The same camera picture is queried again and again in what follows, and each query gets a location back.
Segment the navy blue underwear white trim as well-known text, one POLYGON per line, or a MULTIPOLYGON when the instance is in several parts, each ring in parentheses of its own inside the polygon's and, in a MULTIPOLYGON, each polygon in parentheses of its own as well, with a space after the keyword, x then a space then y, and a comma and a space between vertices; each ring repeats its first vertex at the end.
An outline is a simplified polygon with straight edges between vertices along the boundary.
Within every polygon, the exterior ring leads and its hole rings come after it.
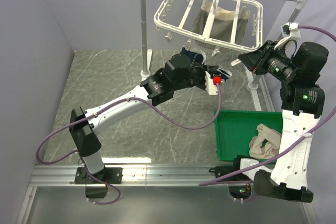
POLYGON ((190 49, 186 49, 183 47, 180 51, 181 55, 186 55, 189 57, 191 66, 196 64, 200 64, 205 66, 208 69, 210 75, 221 76, 225 81, 232 77, 232 73, 229 70, 223 69, 219 66, 210 66, 206 65, 206 53, 198 48, 191 47, 190 49))

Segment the white clip hanger frame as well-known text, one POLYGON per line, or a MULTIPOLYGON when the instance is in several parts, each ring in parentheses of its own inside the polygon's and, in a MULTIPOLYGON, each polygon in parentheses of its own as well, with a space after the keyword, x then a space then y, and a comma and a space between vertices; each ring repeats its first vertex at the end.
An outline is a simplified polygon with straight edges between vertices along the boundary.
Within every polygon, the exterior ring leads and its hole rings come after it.
POLYGON ((170 10, 174 0, 163 0, 160 7, 154 14, 154 23, 157 28, 167 30, 167 40, 171 40, 171 33, 182 35, 188 39, 186 42, 186 49, 189 49, 191 43, 200 42, 202 45, 213 46, 213 53, 218 53, 221 49, 229 49, 240 52, 251 52, 261 46, 263 42, 263 6, 261 3, 255 0, 202 0, 201 7, 206 4, 207 1, 212 3, 208 18, 202 35, 196 34, 192 29, 185 27, 186 21, 191 13, 196 0, 187 0, 186 10, 177 25, 172 25, 166 22, 167 12, 170 10), (234 11, 235 17, 233 21, 232 34, 230 42, 225 42, 210 37, 216 10, 218 7, 223 9, 234 11), (250 18, 246 26, 243 41, 240 44, 235 43, 236 28, 239 11, 246 8, 250 11, 250 18))

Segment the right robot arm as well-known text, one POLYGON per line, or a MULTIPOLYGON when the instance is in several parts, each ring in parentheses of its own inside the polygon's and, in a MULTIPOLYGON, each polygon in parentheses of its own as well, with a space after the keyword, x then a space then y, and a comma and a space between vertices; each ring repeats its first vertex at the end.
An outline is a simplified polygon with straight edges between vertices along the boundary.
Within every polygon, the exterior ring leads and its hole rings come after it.
POLYGON ((323 112, 325 93, 317 85, 329 51, 315 42, 304 42, 287 57, 284 47, 268 40, 259 49, 240 55, 239 60, 256 75, 271 74, 281 82, 282 135, 271 172, 261 168, 254 177, 256 194, 271 198, 312 202, 307 166, 313 133, 323 112))

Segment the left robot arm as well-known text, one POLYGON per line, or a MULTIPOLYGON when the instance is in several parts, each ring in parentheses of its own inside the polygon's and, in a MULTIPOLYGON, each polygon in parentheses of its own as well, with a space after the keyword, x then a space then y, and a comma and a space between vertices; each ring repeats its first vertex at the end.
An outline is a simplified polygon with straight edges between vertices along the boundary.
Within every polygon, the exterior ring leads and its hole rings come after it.
POLYGON ((87 177, 94 183, 100 183, 106 177, 98 135, 108 127, 137 112, 155 108, 172 99, 178 90, 197 87, 210 95, 217 95, 221 81, 218 66, 176 54, 164 67, 121 97, 92 109, 73 109, 69 132, 88 169, 87 177))

